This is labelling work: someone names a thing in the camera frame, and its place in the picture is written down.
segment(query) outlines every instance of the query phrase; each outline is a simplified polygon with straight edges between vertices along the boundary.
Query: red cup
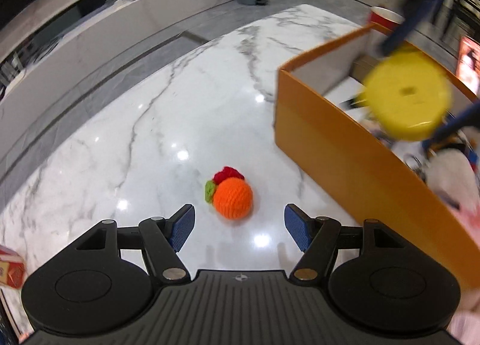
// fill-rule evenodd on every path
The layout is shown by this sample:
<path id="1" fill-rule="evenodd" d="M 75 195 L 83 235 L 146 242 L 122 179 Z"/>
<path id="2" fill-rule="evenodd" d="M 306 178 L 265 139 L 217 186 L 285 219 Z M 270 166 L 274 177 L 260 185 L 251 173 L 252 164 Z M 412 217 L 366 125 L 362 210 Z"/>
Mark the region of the red cup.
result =
<path id="1" fill-rule="evenodd" d="M 394 11 L 378 6 L 372 7 L 368 17 L 368 23 L 376 23 L 386 27 L 389 30 L 395 29 L 403 22 L 404 18 Z"/>

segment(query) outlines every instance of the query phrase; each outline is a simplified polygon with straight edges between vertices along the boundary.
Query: orange box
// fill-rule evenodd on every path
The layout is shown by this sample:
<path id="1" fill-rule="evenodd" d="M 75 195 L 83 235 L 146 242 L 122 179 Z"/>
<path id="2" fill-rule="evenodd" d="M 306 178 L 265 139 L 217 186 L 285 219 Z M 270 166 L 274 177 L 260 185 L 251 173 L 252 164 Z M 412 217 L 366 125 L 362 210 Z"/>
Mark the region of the orange box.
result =
<path id="1" fill-rule="evenodd" d="M 395 154 L 322 96 L 360 54 L 375 56 L 389 32 L 369 24 L 281 66 L 275 142 L 358 223 L 379 219 L 447 267 L 462 289 L 480 288 L 480 248 L 462 225 Z M 453 113 L 477 100 L 433 61 L 452 85 Z"/>

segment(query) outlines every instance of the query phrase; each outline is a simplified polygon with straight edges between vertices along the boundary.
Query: yellow disc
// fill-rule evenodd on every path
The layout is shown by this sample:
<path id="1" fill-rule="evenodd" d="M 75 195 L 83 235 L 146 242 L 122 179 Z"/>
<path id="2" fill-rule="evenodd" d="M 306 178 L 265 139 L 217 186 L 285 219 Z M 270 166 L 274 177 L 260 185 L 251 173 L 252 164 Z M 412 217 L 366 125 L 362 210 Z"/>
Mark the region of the yellow disc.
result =
<path id="1" fill-rule="evenodd" d="M 364 85 L 366 104 L 397 140 L 427 139 L 450 107 L 445 75 L 419 51 L 396 51 L 368 74 Z"/>

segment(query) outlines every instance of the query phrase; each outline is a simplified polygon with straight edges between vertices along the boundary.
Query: crocheted orange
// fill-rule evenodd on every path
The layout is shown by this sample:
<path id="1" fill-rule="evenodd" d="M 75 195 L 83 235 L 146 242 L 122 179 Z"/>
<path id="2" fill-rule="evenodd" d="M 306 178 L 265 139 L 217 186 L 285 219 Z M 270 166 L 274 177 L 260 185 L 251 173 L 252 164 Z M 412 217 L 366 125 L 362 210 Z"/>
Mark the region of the crocheted orange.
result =
<path id="1" fill-rule="evenodd" d="M 224 218 L 241 219 L 250 213 L 254 194 L 245 178 L 226 166 L 205 185 L 205 200 L 212 203 Z"/>

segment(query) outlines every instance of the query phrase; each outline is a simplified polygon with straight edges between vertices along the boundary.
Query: marble countertop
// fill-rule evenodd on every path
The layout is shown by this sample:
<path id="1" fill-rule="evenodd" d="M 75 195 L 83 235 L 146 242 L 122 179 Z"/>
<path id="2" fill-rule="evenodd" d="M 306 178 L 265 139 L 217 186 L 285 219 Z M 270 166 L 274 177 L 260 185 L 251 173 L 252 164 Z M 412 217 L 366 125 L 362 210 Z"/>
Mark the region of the marble countertop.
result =
<path id="1" fill-rule="evenodd" d="M 356 27 L 300 5 L 165 66 L 30 176 L 0 216 L 0 244 L 20 253 L 31 273 L 102 219 L 133 226 L 191 203 L 195 228 L 179 256 L 192 276 L 199 268 L 289 273 L 302 253 L 283 224 L 286 204 L 355 222 L 275 145 L 277 68 Z M 203 198 L 205 182 L 225 165 L 244 174 L 254 192 L 253 213 L 239 222 L 223 219 Z M 143 265 L 139 252 L 123 257 Z M 20 329 L 29 330 L 19 293 L 5 293 Z"/>

